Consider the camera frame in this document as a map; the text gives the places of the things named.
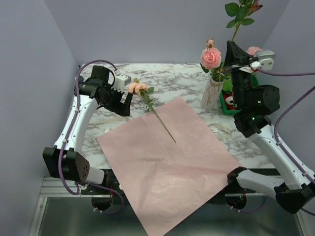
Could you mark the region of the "peach rose stem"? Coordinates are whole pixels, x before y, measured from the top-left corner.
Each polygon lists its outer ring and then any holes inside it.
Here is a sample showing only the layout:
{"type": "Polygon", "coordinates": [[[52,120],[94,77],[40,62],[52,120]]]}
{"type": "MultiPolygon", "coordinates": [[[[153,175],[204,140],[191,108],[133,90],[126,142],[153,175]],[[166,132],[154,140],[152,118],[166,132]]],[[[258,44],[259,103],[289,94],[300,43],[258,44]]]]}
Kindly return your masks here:
{"type": "Polygon", "coordinates": [[[166,127],[166,125],[164,124],[164,122],[162,121],[162,119],[160,118],[160,116],[154,109],[153,99],[150,98],[150,95],[154,92],[154,87],[148,87],[145,83],[141,83],[139,79],[135,78],[134,82],[132,82],[128,86],[128,92],[135,95],[139,95],[143,99],[144,103],[146,104],[145,112],[146,113],[153,112],[155,116],[158,118],[158,120],[160,121],[163,128],[168,133],[168,135],[171,137],[173,142],[176,143],[176,140],[174,139],[173,135],[168,130],[168,128],[166,127]]]}

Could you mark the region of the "beige ribbon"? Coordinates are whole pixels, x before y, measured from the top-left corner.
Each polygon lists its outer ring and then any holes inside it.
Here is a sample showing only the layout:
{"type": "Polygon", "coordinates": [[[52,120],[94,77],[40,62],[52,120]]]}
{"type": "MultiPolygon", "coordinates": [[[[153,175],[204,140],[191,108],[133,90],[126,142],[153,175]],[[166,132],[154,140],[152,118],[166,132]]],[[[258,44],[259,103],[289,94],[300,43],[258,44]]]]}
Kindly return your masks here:
{"type": "MultiPolygon", "coordinates": [[[[129,121],[130,118],[123,118],[123,117],[114,117],[114,118],[108,118],[108,119],[101,119],[99,121],[96,121],[96,122],[89,122],[89,126],[91,125],[101,125],[101,124],[108,124],[108,123],[114,123],[114,122],[117,122],[117,121],[129,121]]],[[[217,138],[219,140],[223,140],[223,139],[227,139],[227,138],[230,138],[231,135],[232,135],[232,130],[229,129],[228,127],[222,125],[221,123],[211,123],[208,125],[208,127],[210,129],[212,128],[216,128],[217,130],[220,130],[222,131],[223,133],[222,134],[219,134],[217,135],[217,138]]]]}

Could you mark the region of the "pink rose stem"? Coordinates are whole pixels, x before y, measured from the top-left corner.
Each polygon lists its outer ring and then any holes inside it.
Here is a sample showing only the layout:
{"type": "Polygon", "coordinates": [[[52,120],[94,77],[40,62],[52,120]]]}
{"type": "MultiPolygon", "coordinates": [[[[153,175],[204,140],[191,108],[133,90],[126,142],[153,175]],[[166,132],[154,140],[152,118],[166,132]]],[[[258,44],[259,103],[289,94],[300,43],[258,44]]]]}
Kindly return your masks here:
{"type": "Polygon", "coordinates": [[[221,52],[214,46],[214,38],[208,39],[206,48],[201,53],[200,66],[205,73],[209,73],[215,82],[223,82],[230,78],[223,74],[221,52]]]}

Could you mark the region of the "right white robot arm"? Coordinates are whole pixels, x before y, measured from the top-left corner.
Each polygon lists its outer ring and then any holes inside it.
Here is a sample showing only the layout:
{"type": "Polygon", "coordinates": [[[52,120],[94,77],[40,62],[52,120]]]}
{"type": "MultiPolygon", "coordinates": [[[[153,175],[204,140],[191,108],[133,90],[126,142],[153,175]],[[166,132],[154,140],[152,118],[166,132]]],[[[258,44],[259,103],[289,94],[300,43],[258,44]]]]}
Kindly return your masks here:
{"type": "Polygon", "coordinates": [[[233,193],[250,189],[273,198],[285,211],[295,214],[315,196],[315,174],[279,136],[277,124],[269,115],[280,108],[280,91],[276,86],[252,84],[256,71],[271,75],[275,54],[260,51],[246,53],[235,42],[227,41],[223,71],[232,82],[236,128],[257,145],[274,165],[278,174],[266,176],[238,167],[227,175],[227,189],[233,193]]]}

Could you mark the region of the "purple wrapping paper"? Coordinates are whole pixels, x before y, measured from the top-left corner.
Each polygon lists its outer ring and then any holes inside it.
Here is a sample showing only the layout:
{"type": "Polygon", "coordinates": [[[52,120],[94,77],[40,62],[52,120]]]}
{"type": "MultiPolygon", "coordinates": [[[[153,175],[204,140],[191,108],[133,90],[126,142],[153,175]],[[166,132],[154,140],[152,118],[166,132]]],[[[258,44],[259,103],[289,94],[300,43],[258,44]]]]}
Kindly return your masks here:
{"type": "Polygon", "coordinates": [[[140,223],[162,236],[227,185],[239,167],[181,97],[98,137],[140,223]]]}

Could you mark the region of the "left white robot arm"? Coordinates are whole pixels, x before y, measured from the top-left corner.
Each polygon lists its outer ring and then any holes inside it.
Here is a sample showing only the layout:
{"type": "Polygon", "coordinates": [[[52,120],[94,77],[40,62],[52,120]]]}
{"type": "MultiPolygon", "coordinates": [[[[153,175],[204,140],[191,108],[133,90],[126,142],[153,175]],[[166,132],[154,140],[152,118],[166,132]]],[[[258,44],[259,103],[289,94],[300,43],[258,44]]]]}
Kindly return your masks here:
{"type": "Polygon", "coordinates": [[[98,194],[108,191],[105,171],[91,167],[80,152],[89,121],[98,107],[122,117],[130,116],[133,95],[128,93],[124,102],[121,101],[125,87],[130,83],[130,76],[99,65],[93,66],[88,79],[79,77],[74,87],[71,111],[61,135],[42,154],[51,177],[63,176],[78,183],[92,183],[93,190],[98,194]]]}

